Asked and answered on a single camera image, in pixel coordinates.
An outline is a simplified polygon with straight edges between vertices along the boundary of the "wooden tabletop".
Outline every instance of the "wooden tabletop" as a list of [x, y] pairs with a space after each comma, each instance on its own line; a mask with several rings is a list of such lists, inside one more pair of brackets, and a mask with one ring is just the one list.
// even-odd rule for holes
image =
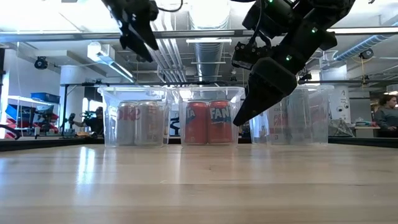
[[398, 223], [398, 150], [365, 146], [0, 153], [0, 223]]

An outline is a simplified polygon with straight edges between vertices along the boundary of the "silver can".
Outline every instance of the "silver can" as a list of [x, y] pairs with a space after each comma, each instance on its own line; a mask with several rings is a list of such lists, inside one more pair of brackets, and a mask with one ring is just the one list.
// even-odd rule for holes
[[162, 145], [164, 118], [160, 106], [155, 101], [141, 101], [138, 102], [137, 111], [141, 115], [136, 121], [135, 145]]
[[136, 121], [140, 118], [137, 103], [122, 101], [118, 106], [116, 121], [116, 144], [118, 146], [133, 146], [136, 135]]

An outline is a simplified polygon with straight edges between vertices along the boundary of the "blue object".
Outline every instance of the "blue object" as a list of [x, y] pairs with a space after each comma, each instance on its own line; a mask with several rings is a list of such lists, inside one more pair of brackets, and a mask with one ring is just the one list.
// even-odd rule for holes
[[28, 106], [19, 107], [18, 119], [17, 119], [17, 105], [7, 105], [6, 114], [8, 114], [8, 116], [10, 116], [12, 119], [18, 122], [21, 120], [21, 115], [22, 115], [22, 122], [30, 121], [30, 107]]
[[60, 96], [56, 96], [50, 93], [31, 93], [30, 97], [32, 99], [38, 99], [47, 103], [60, 103]]
[[[398, 22], [394, 23], [391, 26], [398, 26]], [[393, 35], [388, 34], [388, 35], [373, 35], [369, 37], [368, 39], [362, 41], [361, 43], [355, 45], [354, 47], [348, 49], [347, 51], [335, 55], [334, 60], [337, 61], [342, 61], [342, 60], [347, 60], [350, 57], [357, 56], [359, 53], [364, 52], [367, 49], [370, 49], [371, 47], [375, 46], [376, 44], [382, 42], [383, 40], [387, 40], [388, 38], [392, 37]]]

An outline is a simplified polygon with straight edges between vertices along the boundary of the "window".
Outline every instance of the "window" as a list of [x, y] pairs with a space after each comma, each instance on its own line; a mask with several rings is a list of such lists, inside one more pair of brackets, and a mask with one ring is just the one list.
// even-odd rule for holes
[[83, 107], [81, 112], [84, 113], [86, 111], [95, 111], [99, 106], [103, 106], [103, 104], [99, 101], [83, 98]]

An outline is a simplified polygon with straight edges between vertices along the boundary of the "person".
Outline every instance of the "person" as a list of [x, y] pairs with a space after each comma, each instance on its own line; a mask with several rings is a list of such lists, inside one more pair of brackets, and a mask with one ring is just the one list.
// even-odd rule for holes
[[398, 137], [398, 110], [397, 97], [384, 95], [379, 100], [379, 109], [374, 114], [377, 125], [380, 127], [381, 137]]
[[98, 107], [95, 110], [95, 118], [85, 119], [83, 122], [70, 121], [70, 124], [75, 124], [78, 127], [90, 127], [91, 131], [97, 134], [104, 133], [104, 119], [103, 119], [103, 108]]

